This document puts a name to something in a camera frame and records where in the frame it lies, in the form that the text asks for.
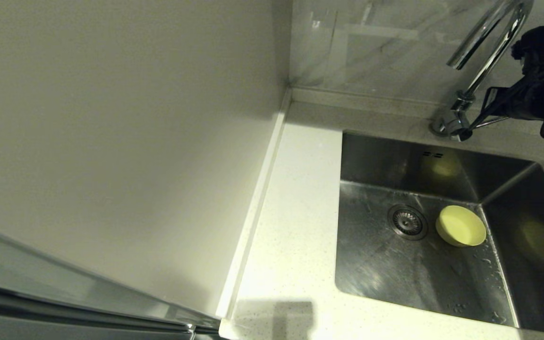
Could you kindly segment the small yellow bowl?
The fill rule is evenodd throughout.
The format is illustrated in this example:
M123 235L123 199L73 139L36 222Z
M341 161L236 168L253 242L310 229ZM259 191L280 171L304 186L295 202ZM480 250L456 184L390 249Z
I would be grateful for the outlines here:
M449 245L471 247L486 241L486 225L473 211L462 206L446 206L435 222L436 232Z

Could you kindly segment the round metal drain strainer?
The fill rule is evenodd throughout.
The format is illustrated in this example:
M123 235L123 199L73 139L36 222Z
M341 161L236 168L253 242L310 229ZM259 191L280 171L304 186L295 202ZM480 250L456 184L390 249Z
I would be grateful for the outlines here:
M387 221L397 235L407 240L421 240L429 232L423 213L406 204L393 205L387 212Z

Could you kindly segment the chrome gooseneck faucet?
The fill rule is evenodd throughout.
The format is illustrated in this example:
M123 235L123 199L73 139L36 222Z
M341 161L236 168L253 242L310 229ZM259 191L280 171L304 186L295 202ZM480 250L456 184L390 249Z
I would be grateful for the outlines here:
M476 93L508 47L515 42L534 5L535 0L495 0L494 4L471 28L447 61L447 65L455 70L462 70L475 57L475 54L481 51L482 45L489 40L496 27L505 25L494 40L488 54L481 59L480 65L467 87L456 91L455 101L450 108L441 110L430 123L430 131L434 135L459 141L466 140L471 136L471 131L478 122L471 123L467 118L467 113L476 102Z

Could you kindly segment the chrome faucet lever handle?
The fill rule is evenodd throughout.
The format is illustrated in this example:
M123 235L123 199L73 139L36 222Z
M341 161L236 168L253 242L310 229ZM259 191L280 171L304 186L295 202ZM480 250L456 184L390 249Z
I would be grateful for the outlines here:
M505 116L492 116L492 117L489 118L488 116L483 117L482 114L480 114L470 124L470 126L467 128L467 131L473 131L473 130L478 129L478 128L487 127L487 126L489 126L491 124L502 122L502 121L505 121L507 119L510 119L510 118L505 117Z

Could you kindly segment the stainless steel sink basin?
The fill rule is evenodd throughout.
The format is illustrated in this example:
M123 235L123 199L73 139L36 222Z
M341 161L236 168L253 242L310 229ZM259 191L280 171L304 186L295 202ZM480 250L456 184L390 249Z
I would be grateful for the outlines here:
M406 204L429 224L407 240L387 221ZM455 247L442 208L482 218L486 241ZM335 286L439 314L544 332L544 166L525 159L343 133Z

